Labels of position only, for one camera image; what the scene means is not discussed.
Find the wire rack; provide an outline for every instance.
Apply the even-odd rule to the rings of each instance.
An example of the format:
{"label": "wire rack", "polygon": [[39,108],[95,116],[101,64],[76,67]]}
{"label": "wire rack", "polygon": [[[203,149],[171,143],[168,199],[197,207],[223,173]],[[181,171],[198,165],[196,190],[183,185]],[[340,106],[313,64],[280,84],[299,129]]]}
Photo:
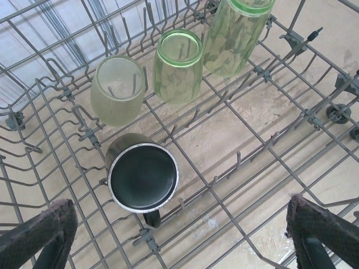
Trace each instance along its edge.
{"label": "wire rack", "polygon": [[[302,193],[320,206],[333,208],[341,217],[353,216],[351,212],[359,198],[355,190],[352,194],[351,185],[343,191],[341,199],[329,191],[319,195],[316,186],[325,182],[345,161],[353,160],[354,166],[359,162],[356,155],[359,125],[351,111],[359,99],[359,72],[354,76],[345,73],[313,48],[308,39],[293,31],[305,0],[301,1],[288,28],[274,16],[269,17],[263,37],[239,76],[219,80],[205,73],[201,96],[189,105],[161,103],[151,91],[151,69],[144,66],[148,91],[142,111],[136,120],[120,129],[102,124],[93,115],[89,88],[96,64],[118,53],[148,64],[161,33],[173,28],[193,30],[203,40],[218,1],[188,1],[186,8],[179,10],[178,0],[175,0],[174,15],[168,15],[166,3],[162,1],[164,19],[155,22],[148,1],[133,1],[95,20],[81,0],[91,24],[37,50],[13,20],[47,1],[37,1],[0,20],[0,24],[9,24],[34,52],[10,67],[0,66],[2,74],[24,91],[16,102],[0,108],[0,115],[6,117],[0,125],[1,233],[38,214],[54,200],[67,197],[74,201],[79,217],[68,268],[177,268],[194,264],[199,268],[212,268],[217,264],[221,266],[222,260],[233,258],[233,255],[241,261],[243,253],[238,250],[245,244],[256,260],[264,262],[262,266],[287,268],[294,264],[292,246],[287,247],[286,255],[279,259],[266,252],[268,248],[277,251],[276,242],[263,248],[263,242],[256,235],[273,227],[275,220],[280,221],[276,222],[281,223],[278,230],[284,233],[289,193]],[[102,32],[99,24],[103,20],[139,2],[145,3],[143,32],[132,36],[126,18],[123,23],[128,40],[117,41],[115,26],[111,26],[111,33]],[[359,12],[350,2],[340,2]],[[51,48],[88,29],[97,32],[104,47],[101,55],[90,61],[82,56],[84,65],[71,72],[65,72],[58,61],[44,56]],[[277,42],[279,37],[287,41],[284,57],[271,48],[272,42]],[[35,78],[34,84],[26,89],[12,75],[11,69],[34,58],[46,63],[52,77]],[[324,71],[317,77],[307,76],[317,63],[325,66]],[[33,94],[34,89],[38,89],[36,94]],[[258,131],[259,124],[256,125],[260,110],[248,113],[248,96],[258,96],[257,102],[266,98],[273,104],[281,102],[275,108],[276,118],[261,131]],[[223,113],[229,118],[230,126],[238,129],[225,125],[223,118],[219,118]],[[279,119],[280,125],[274,124]],[[214,133],[213,137],[218,135],[213,127],[218,122],[222,133],[234,130],[237,139],[206,140],[209,133]],[[104,154],[108,145],[126,132],[142,132],[169,148],[181,168],[182,185],[174,199],[161,209],[162,225],[157,229],[144,224],[142,216],[118,208],[108,194]],[[211,173],[202,168],[208,161],[208,154],[196,149],[198,142],[191,143],[196,136],[202,136],[203,145],[200,146],[214,150],[209,154],[215,160]],[[318,147],[308,146],[314,145],[314,141],[322,142]],[[233,149],[230,156],[217,158],[228,143]],[[303,147],[313,150],[301,153]],[[194,156],[193,151],[198,151],[198,155]],[[287,158],[289,155],[298,156],[301,161],[293,165]],[[317,165],[322,159],[334,162],[329,166]],[[274,179],[271,174],[273,180],[267,179],[268,185],[260,185],[258,179],[266,178],[273,170],[280,176]],[[312,175],[308,177],[310,180],[304,179],[308,175],[305,172]],[[244,201],[243,197],[251,192],[255,192],[255,198]],[[263,205],[266,210],[260,213],[257,209]],[[355,218],[351,221],[358,224]],[[235,240],[228,234],[236,235]],[[283,241],[285,239],[278,238],[277,243]],[[195,257],[200,257],[200,262],[190,265]],[[336,265],[340,263],[335,254],[331,254],[331,259]]]}

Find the rack tine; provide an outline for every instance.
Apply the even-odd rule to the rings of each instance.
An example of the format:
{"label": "rack tine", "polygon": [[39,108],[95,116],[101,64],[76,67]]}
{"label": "rack tine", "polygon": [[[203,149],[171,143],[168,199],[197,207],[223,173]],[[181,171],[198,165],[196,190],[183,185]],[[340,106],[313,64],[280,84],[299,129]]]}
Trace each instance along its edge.
{"label": "rack tine", "polygon": [[178,0],[174,0],[174,6],[176,8],[176,16],[174,17],[172,27],[175,29],[176,28],[176,21],[177,21],[178,16],[179,16]]}
{"label": "rack tine", "polygon": [[238,170],[240,168],[241,165],[241,152],[237,151],[237,166],[236,166],[236,170]]}
{"label": "rack tine", "polygon": [[225,177],[226,179],[230,179],[230,177],[241,168],[241,162],[242,162],[241,152],[237,151],[237,164],[234,167],[234,169],[231,172],[229,172],[228,175]]}
{"label": "rack tine", "polygon": [[51,70],[54,71],[54,73],[53,73],[54,76],[58,76],[58,78],[56,78],[56,80],[57,80],[59,83],[61,83],[62,87],[65,87],[65,84],[63,83],[63,81],[62,81],[60,75],[59,75],[59,74],[55,71],[55,69],[50,65],[50,62],[53,62],[53,63],[56,65],[56,67],[63,73],[63,75],[64,75],[65,77],[68,77],[68,78],[71,79],[71,84],[73,84],[76,89],[79,89],[78,85],[75,83],[75,77],[74,77],[73,75],[67,74],[67,73],[65,72],[65,70],[60,66],[60,64],[59,64],[57,61],[55,61],[55,59],[53,59],[53,58],[48,58],[48,59],[46,59],[46,60],[45,60],[46,66],[50,69],[50,71],[51,71]]}
{"label": "rack tine", "polygon": [[180,60],[182,58],[182,53],[183,53],[183,48],[185,47],[185,44],[184,43],[181,43],[181,48],[179,49],[179,56],[178,56],[178,59]]}
{"label": "rack tine", "polygon": [[263,73],[268,71],[268,69],[277,61],[277,59],[280,59],[280,55],[277,54],[274,59],[267,65],[267,67],[263,70]]}
{"label": "rack tine", "polygon": [[187,26],[187,14],[188,12],[190,11],[190,8],[191,8],[191,5],[190,5],[190,0],[184,0],[185,1],[185,4],[187,6],[187,10],[183,16],[183,28],[186,28]]}
{"label": "rack tine", "polygon": [[310,59],[308,65],[306,66],[306,68],[304,68],[304,70],[300,73],[300,75],[304,75],[305,72],[308,71],[309,67],[312,65],[312,63],[314,62],[315,58],[318,56],[317,52],[314,53],[313,57]]}
{"label": "rack tine", "polygon": [[228,93],[229,93],[229,89],[226,89],[225,92],[223,93],[222,97],[219,99],[219,101],[216,104],[214,104],[210,109],[208,109],[207,113],[210,114],[214,108],[216,108],[218,105],[220,105],[224,101],[224,99]]}
{"label": "rack tine", "polygon": [[147,80],[147,69],[146,66],[143,66],[142,68],[144,70],[144,74],[145,74],[145,92],[148,91],[148,80]]}
{"label": "rack tine", "polygon": [[130,32],[128,31],[128,27],[127,27],[127,23],[126,23],[126,19],[125,17],[122,17],[122,21],[123,21],[123,25],[125,26],[125,31],[126,31],[126,35],[127,35],[127,41],[128,41],[128,45],[126,47],[126,52],[127,52],[127,55],[129,57],[131,57],[130,55],[130,46],[132,44],[132,39],[131,39],[131,36],[130,36]]}
{"label": "rack tine", "polygon": [[[291,132],[292,130],[295,130],[297,128],[297,123],[301,121],[301,119],[305,116],[305,113],[304,112],[300,112],[298,118],[296,118],[289,126],[288,128],[284,131],[284,133],[282,134],[281,137],[284,137],[287,133]],[[275,144],[278,143],[278,141],[280,140],[279,139],[276,139],[274,142],[273,142],[273,146],[275,146]]]}
{"label": "rack tine", "polygon": [[209,188],[213,189],[218,181],[218,176],[214,176],[213,181],[209,184]]}
{"label": "rack tine", "polygon": [[86,61],[85,56],[83,55],[81,49],[79,48],[79,46],[76,43],[73,45],[73,47],[77,50],[79,56],[81,57],[82,64],[85,66],[85,72],[84,72],[85,76],[91,82],[92,78],[90,78],[90,76],[89,76],[89,68],[90,68],[90,66],[89,66],[88,62]]}
{"label": "rack tine", "polygon": [[242,81],[242,83],[240,84],[240,86],[236,89],[236,90],[234,90],[233,92],[232,92],[232,94],[230,95],[230,97],[228,98],[229,100],[230,99],[232,99],[234,96],[235,96],[235,94],[237,94],[237,93],[239,93],[241,90],[243,90],[246,86],[244,86],[245,85],[245,83],[249,80],[249,78],[252,76],[254,74],[254,71],[250,71],[249,73],[248,73],[248,75],[245,77],[245,79]]}
{"label": "rack tine", "polygon": [[275,132],[274,135],[271,136],[270,139],[267,140],[267,142],[264,144],[264,147],[258,151],[251,159],[250,162],[252,163],[255,158],[257,158],[262,152],[266,151],[270,146],[273,145],[274,140],[280,135],[279,132]]}
{"label": "rack tine", "polygon": [[104,46],[105,46],[105,56],[108,57],[109,51],[108,51],[108,40],[107,40],[107,32],[103,31],[103,38],[104,38]]}
{"label": "rack tine", "polygon": [[197,4],[196,4],[196,7],[195,7],[195,9],[193,10],[193,17],[194,17],[194,21],[196,22],[196,20],[197,20],[197,15],[198,15],[198,7],[200,6],[200,1],[197,1]]}
{"label": "rack tine", "polygon": [[134,73],[134,74],[132,75],[132,78],[133,78],[132,95],[134,95],[135,92],[136,92],[136,79],[137,79],[137,74]]}
{"label": "rack tine", "polygon": [[140,45],[141,45],[141,52],[144,52],[144,41],[147,36],[147,9],[144,7],[144,36],[141,38]]}
{"label": "rack tine", "polygon": [[188,56],[190,55],[190,52],[191,52],[191,39],[188,40],[188,46],[187,46],[187,58]]}
{"label": "rack tine", "polygon": [[296,11],[296,13],[294,14],[294,17],[293,17],[293,20],[292,20],[292,22],[291,22],[291,25],[290,25],[289,28],[288,28],[287,34],[289,34],[289,33],[293,30],[293,27],[294,27],[294,25],[295,25],[295,23],[296,23],[296,21],[297,21],[297,19],[298,19],[298,17],[299,17],[299,14],[300,14],[301,11],[302,11],[302,8],[303,8],[303,6],[304,6],[305,1],[306,1],[306,0],[302,0],[302,1],[300,2],[297,11]]}
{"label": "rack tine", "polygon": [[114,42],[114,47],[115,47],[115,51],[114,51],[114,54],[117,54],[118,51],[119,51],[119,47],[121,46],[118,41],[117,41],[117,38],[116,38],[116,35],[114,33],[114,28],[113,28],[113,25],[110,25],[110,31],[111,31],[111,35],[112,35],[112,39],[113,39],[113,42]]}
{"label": "rack tine", "polygon": [[115,97],[115,95],[114,95],[114,93],[113,93],[113,91],[112,91],[111,86],[108,86],[108,87],[107,87],[107,90],[110,92],[110,94],[111,94],[113,97]]}
{"label": "rack tine", "polygon": [[100,122],[100,119],[97,118],[97,117],[92,117],[90,115],[90,113],[82,106],[82,105],[74,105],[72,108],[71,108],[71,111],[73,112],[73,114],[76,116],[77,120],[79,121],[80,123],[80,126],[78,128],[79,132],[85,132],[86,130],[82,130],[82,127],[84,127],[84,119],[82,117],[78,117],[80,115],[79,113],[79,110],[82,110],[82,112],[90,119],[90,120],[93,120],[96,124],[96,126],[99,128],[99,129],[103,129],[103,127],[99,124]]}
{"label": "rack tine", "polygon": [[208,4],[209,4],[209,0],[206,0],[206,2],[204,3],[204,9],[203,9],[204,14],[207,14]]}
{"label": "rack tine", "polygon": [[265,36],[263,37],[263,39],[260,40],[261,42],[264,42],[264,41],[267,39],[267,37],[268,37],[268,35],[269,35],[270,29],[271,29],[271,28],[267,26],[267,32],[265,32]]}
{"label": "rack tine", "polygon": [[[333,66],[330,66],[324,73],[323,75],[317,80],[316,83],[313,84],[313,86],[315,87],[316,85],[318,85],[323,79],[324,77],[330,72],[330,70],[332,70]],[[303,96],[304,94],[306,94],[308,91],[311,90],[311,87],[308,87],[305,91],[301,92],[300,94],[298,94],[297,96],[295,96],[293,98],[293,100],[297,100],[298,98],[300,98],[301,96]]]}
{"label": "rack tine", "polygon": [[164,25],[162,26],[162,30],[161,33],[164,33],[164,29],[167,26],[167,7],[166,7],[166,3],[165,0],[162,0],[162,8],[163,8],[163,15],[164,15]]}
{"label": "rack tine", "polygon": [[176,131],[177,127],[178,127],[177,124],[174,124],[174,125],[173,125],[173,128],[172,128],[171,133],[169,134],[169,136],[167,136],[167,137],[163,140],[162,143],[166,143],[167,139],[171,138],[171,137],[174,135],[174,132]]}
{"label": "rack tine", "polygon": [[196,108],[195,115],[194,115],[193,118],[187,123],[186,128],[188,128],[188,127],[190,126],[190,124],[197,119],[197,116],[198,116],[200,110],[201,110],[200,108]]}
{"label": "rack tine", "polygon": [[157,30],[159,33],[161,33],[161,31],[158,29],[156,23],[155,23],[155,20],[153,18],[153,12],[152,12],[152,6],[151,6],[151,3],[149,3],[147,0],[145,0],[145,3],[146,3],[146,6],[147,6],[147,12],[148,12],[148,17],[149,17],[149,20],[152,24],[152,32],[151,32],[151,42],[152,42],[152,46],[155,45],[155,41],[153,39],[153,35],[155,34],[155,30]]}

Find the stainless steel mug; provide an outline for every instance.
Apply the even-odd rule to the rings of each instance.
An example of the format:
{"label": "stainless steel mug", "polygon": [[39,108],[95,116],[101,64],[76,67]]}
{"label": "stainless steel mug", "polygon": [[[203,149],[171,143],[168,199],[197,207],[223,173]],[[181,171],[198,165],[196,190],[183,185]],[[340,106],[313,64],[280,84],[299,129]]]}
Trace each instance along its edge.
{"label": "stainless steel mug", "polygon": [[163,146],[139,133],[116,138],[105,157],[108,189],[116,204],[143,214],[148,225],[160,225],[159,208],[174,195],[178,165]]}

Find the glass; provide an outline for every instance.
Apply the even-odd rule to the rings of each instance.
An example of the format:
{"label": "glass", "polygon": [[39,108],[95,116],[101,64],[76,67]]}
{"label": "glass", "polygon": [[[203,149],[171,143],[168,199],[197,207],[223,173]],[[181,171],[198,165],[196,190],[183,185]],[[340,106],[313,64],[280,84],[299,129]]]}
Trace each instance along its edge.
{"label": "glass", "polygon": [[202,43],[188,30],[171,30],[158,41],[154,60],[154,92],[170,104],[198,96],[202,81]]}
{"label": "glass", "polygon": [[91,105],[99,119],[110,126],[124,126],[140,112],[145,95],[145,74],[133,59],[113,55],[96,69]]}
{"label": "glass", "polygon": [[204,66],[213,74],[238,74],[263,31],[275,0],[222,0],[204,45]]}

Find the green glass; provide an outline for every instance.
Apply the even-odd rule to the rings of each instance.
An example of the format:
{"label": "green glass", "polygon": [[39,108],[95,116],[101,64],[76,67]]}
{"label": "green glass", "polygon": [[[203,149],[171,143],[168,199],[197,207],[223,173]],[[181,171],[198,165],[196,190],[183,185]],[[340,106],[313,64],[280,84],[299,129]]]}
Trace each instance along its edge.
{"label": "green glass", "polygon": [[184,104],[198,96],[202,81],[202,43],[187,30],[171,30],[158,41],[153,83],[157,96],[170,104]]}
{"label": "green glass", "polygon": [[249,59],[275,0],[222,0],[204,45],[204,66],[232,77]]}
{"label": "green glass", "polygon": [[113,55],[97,67],[91,85],[91,106],[96,116],[110,126],[132,122],[141,110],[145,74],[130,57]]}

